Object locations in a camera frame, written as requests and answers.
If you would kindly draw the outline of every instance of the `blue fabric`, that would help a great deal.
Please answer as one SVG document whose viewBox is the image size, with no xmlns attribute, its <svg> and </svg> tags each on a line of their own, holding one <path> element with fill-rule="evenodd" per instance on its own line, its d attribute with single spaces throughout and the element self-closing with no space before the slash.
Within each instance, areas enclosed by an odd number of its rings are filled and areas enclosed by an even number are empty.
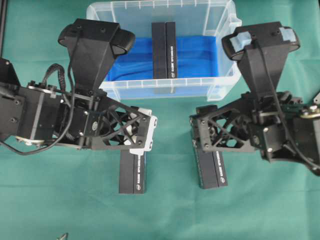
<svg viewBox="0 0 320 240">
<path fill-rule="evenodd" d="M 179 78 L 218 76 L 216 37 L 177 37 L 176 47 Z M 152 39 L 140 37 L 127 55 L 118 57 L 106 81 L 152 78 Z"/>
</svg>

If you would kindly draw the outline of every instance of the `green fabric surface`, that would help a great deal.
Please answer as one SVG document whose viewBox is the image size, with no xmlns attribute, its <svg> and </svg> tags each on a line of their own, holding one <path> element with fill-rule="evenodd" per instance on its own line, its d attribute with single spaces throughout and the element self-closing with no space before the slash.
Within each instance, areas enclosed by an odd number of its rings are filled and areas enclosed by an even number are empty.
<svg viewBox="0 0 320 240">
<path fill-rule="evenodd" d="M 88 0 L 9 0 L 3 57 L 23 86 L 49 65 L 67 68 L 61 30 L 85 18 Z M 281 21 L 301 48 L 290 53 L 278 86 L 305 102 L 320 91 L 317 0 L 236 0 L 243 25 Z M 56 84 L 56 76 L 50 78 Z M 248 87 L 241 79 L 219 106 Z M 320 238 L 320 178 L 303 165 L 269 164 L 256 153 L 224 153 L 229 186 L 199 188 L 189 115 L 204 97 L 124 101 L 158 117 L 147 155 L 147 192 L 118 194 L 118 151 L 55 147 L 18 156 L 0 147 L 0 236 L 11 240 L 311 240 Z M 11 138 L 9 143 L 19 146 Z"/>
</svg>

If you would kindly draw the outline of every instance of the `transparent storage box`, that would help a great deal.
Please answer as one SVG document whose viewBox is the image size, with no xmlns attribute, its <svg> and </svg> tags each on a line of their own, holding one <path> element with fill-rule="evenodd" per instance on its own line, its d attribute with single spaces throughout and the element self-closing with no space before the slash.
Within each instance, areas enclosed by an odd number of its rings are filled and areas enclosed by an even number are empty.
<svg viewBox="0 0 320 240">
<path fill-rule="evenodd" d="M 86 17 L 120 23 L 122 29 L 133 32 L 136 38 L 151 38 L 153 22 L 175 22 L 177 38 L 215 37 L 217 76 L 104 81 L 100 88 L 117 101 L 199 96 L 206 96 L 208 101 L 219 101 L 241 76 L 236 63 L 227 58 L 221 43 L 222 37 L 233 33 L 242 24 L 232 0 L 96 2 L 88 7 Z"/>
</svg>

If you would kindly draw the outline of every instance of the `cable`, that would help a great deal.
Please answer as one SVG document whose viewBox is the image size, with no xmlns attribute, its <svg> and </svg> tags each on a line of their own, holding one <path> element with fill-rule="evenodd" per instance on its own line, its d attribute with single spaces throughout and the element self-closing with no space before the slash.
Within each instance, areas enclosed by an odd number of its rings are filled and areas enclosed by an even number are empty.
<svg viewBox="0 0 320 240">
<path fill-rule="evenodd" d="M 48 70 L 46 71 L 43 79 L 42 79 L 42 84 L 47 86 L 47 80 L 53 74 L 55 71 L 58 71 L 58 81 L 60 85 L 61 91 L 66 90 L 66 80 L 65 80 L 65 69 L 63 66 L 60 64 L 54 63 L 52 64 Z"/>
<path fill-rule="evenodd" d="M 40 148 L 40 149 L 37 149 L 37 150 L 33 150 L 33 151 L 27 151 L 27 152 L 19 151 L 19 150 L 15 149 L 14 147 L 10 146 L 9 144 L 5 143 L 4 141 L 0 140 L 0 144 L 3 145 L 4 147 L 6 147 L 7 149 L 9 149 L 10 151 L 12 151 L 12 152 L 14 152 L 16 154 L 19 154 L 19 155 L 23 155 L 23 156 L 37 154 L 37 153 L 40 153 L 40 152 L 43 152 L 43 151 L 46 151 L 46 150 L 52 148 L 62 138 L 64 138 L 64 136 L 68 132 L 68 130 L 69 130 L 70 126 L 71 126 L 72 120 L 73 120 L 74 109 L 75 109 L 75 86 L 74 86 L 73 79 L 72 79 L 72 76 L 71 76 L 71 65 L 72 65 L 72 62 L 73 62 L 73 59 L 74 59 L 74 55 L 75 55 L 75 52 L 76 52 L 76 49 L 77 49 L 77 46 L 78 46 L 80 33 L 81 33 L 81 31 L 77 32 L 75 46 L 74 46 L 74 48 L 72 50 L 72 53 L 71 53 L 71 56 L 70 56 L 70 62 L 69 62 L 69 65 L 68 65 L 68 70 L 67 70 L 68 80 L 70 82 L 70 87 L 71 87 L 71 107 L 70 107 L 69 117 L 68 117 L 68 122 L 66 124 L 66 127 L 64 128 L 64 130 L 61 133 L 61 135 L 56 140 L 54 140 L 54 142 L 52 142 L 50 145 L 48 145 L 46 147 L 43 147 L 43 148 Z"/>
<path fill-rule="evenodd" d="M 287 124 L 287 121 L 286 121 L 286 118 L 285 118 L 285 114 L 281 109 L 280 102 L 279 102 L 279 99 L 278 99 L 278 95 L 277 95 L 274 83 L 272 82 L 272 79 L 271 79 L 271 76 L 270 76 L 270 72 L 269 72 L 269 69 L 268 69 L 268 66 L 267 66 L 267 61 L 266 61 L 266 58 L 265 58 L 265 54 L 264 54 L 259 42 L 256 40 L 255 43 L 257 44 L 258 49 L 260 51 L 260 54 L 261 54 L 261 57 L 262 57 L 262 62 L 263 62 L 263 65 L 264 65 L 264 68 L 265 68 L 265 71 L 266 71 L 266 74 L 267 74 L 267 77 L 268 77 L 268 81 L 269 81 L 269 84 L 270 84 L 270 87 L 271 87 L 272 95 L 273 95 L 273 98 L 274 98 L 275 107 L 276 107 L 276 110 L 277 110 L 277 112 L 279 114 L 280 120 L 282 122 L 285 134 L 286 134 L 289 142 L 291 143 L 291 145 L 293 146 L 294 150 L 296 151 L 296 153 L 299 155 L 299 157 L 302 160 L 304 160 L 306 163 L 310 164 L 313 168 L 316 168 L 316 169 L 320 170 L 320 165 L 317 165 L 314 162 L 312 162 L 311 160 L 309 160 L 299 150 L 299 148 L 296 145 L 296 142 L 294 141 L 293 137 L 291 136 L 289 128 L 288 128 L 288 124 Z"/>
</svg>

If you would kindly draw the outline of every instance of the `bolt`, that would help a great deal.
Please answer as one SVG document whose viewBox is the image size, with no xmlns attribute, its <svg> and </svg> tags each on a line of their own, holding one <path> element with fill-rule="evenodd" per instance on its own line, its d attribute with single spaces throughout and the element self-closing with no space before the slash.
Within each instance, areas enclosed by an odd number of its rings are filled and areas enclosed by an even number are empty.
<svg viewBox="0 0 320 240">
<path fill-rule="evenodd" d="M 14 118 L 14 117 L 11 117 L 11 118 L 10 118 L 10 122 L 11 122 L 12 124 L 16 124 L 16 123 L 18 122 L 18 120 L 17 120 L 16 118 Z"/>
<path fill-rule="evenodd" d="M 312 106 L 309 107 L 309 109 L 310 109 L 312 112 L 316 111 L 317 108 L 318 108 L 317 105 L 312 105 Z"/>
</svg>

